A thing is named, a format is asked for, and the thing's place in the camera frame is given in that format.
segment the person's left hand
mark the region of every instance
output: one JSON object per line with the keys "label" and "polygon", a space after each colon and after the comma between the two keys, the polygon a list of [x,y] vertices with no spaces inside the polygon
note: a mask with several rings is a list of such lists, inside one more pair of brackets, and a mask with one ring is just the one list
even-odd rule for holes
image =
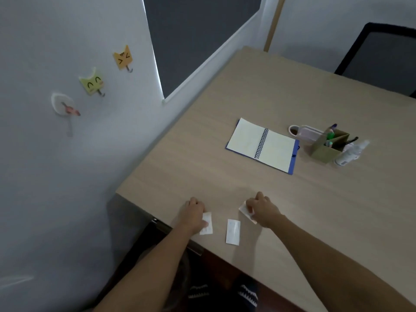
{"label": "person's left hand", "polygon": [[204,203],[192,197],[185,203],[185,208],[179,213],[178,225],[188,229],[194,235],[208,226],[208,222],[202,220],[204,212]]}

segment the notebook spiral binding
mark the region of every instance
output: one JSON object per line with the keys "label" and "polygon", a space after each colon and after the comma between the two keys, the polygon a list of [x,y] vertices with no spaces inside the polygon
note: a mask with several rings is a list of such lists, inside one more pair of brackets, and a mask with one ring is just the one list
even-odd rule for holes
{"label": "notebook spiral binding", "polygon": [[256,155],[254,156],[254,158],[256,158],[256,159],[260,158],[260,154],[261,154],[261,151],[263,149],[264,142],[266,141],[266,137],[267,137],[268,132],[269,132],[269,130],[267,128],[264,129],[263,135],[261,136],[259,146],[257,147]]}

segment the white card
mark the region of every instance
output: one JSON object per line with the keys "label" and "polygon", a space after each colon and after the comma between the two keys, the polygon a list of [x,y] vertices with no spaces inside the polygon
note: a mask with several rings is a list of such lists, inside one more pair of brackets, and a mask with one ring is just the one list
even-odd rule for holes
{"label": "white card", "polygon": [[226,243],[240,244],[240,221],[228,219]]}
{"label": "white card", "polygon": [[240,208],[238,210],[240,210],[242,212],[242,214],[245,215],[247,218],[249,218],[254,224],[257,224],[257,221],[253,220],[251,218],[251,216],[254,215],[254,210],[253,210],[252,213],[250,213],[248,211],[248,208],[247,208],[247,205],[245,204],[245,202],[242,203],[242,205],[240,206]]}
{"label": "white card", "polygon": [[206,222],[208,222],[208,226],[205,227],[204,229],[202,229],[199,232],[199,235],[203,236],[205,234],[212,234],[212,219],[211,219],[211,213],[210,212],[204,212],[202,214],[202,220],[205,220]]}

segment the blue notebook cover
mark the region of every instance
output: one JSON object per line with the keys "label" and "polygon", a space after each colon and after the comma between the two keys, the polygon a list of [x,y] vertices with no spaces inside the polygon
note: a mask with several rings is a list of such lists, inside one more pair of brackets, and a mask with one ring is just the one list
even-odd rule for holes
{"label": "blue notebook cover", "polygon": [[[242,154],[242,153],[239,153],[239,152],[236,152],[236,151],[233,151],[233,150],[231,150],[231,149],[228,149],[227,148],[227,146],[228,146],[228,142],[227,142],[227,144],[226,144],[226,149],[228,150],[228,151],[231,151],[231,152],[234,152],[234,153],[237,153],[237,154],[240,154],[241,156],[246,156],[246,155],[244,155],[244,154]],[[289,170],[288,170],[288,172],[287,172],[287,174],[289,174],[289,175],[293,175],[293,170],[294,170],[294,164],[295,164],[295,162],[296,162],[296,156],[297,156],[297,151],[300,149],[300,146],[299,146],[299,140],[294,140],[294,146],[293,146],[293,152],[292,152],[292,158],[290,159],[290,165],[289,165]]]}

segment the spiral notebook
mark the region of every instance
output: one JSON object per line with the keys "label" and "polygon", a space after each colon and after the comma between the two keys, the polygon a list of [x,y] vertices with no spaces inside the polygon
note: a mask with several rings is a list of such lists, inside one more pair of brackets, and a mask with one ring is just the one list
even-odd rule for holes
{"label": "spiral notebook", "polygon": [[241,118],[226,148],[292,175],[299,140]]}

